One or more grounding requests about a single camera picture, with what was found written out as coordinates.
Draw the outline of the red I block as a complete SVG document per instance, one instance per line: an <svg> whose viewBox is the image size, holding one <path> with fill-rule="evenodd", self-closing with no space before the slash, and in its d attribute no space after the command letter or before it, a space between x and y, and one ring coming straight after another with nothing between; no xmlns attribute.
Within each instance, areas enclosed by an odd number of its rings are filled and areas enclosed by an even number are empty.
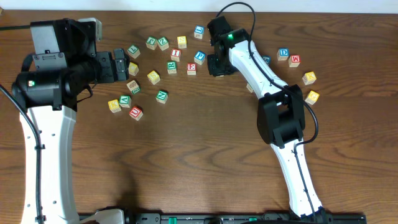
<svg viewBox="0 0 398 224"><path fill-rule="evenodd" d="M173 61L179 62L181 58L181 50L180 49L172 49L170 58Z"/></svg>

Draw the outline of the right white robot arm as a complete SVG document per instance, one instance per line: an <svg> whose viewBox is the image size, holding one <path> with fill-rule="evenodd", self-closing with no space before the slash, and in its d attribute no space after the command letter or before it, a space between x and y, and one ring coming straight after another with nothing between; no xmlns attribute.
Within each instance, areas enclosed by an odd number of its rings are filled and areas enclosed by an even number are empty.
<svg viewBox="0 0 398 224"><path fill-rule="evenodd" d="M280 79L258 53L251 35L232 29L223 16L212 19L207 28L214 53L207 56L210 75L220 77L240 72L258 99L257 130L274 150L287 184L289 205L299 219L315 220L322 209L304 155L304 110L298 85Z"/></svg>

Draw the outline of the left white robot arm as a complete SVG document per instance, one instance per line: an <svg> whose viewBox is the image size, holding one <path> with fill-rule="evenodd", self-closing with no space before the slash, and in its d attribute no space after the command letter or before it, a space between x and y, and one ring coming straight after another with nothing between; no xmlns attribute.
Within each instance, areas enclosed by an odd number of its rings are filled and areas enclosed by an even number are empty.
<svg viewBox="0 0 398 224"><path fill-rule="evenodd" d="M78 95L100 83L125 81L123 49L99 52L95 18L32 22L35 52L12 84L25 139L23 223L127 223L120 208L79 215L72 186L72 139Z"/></svg>

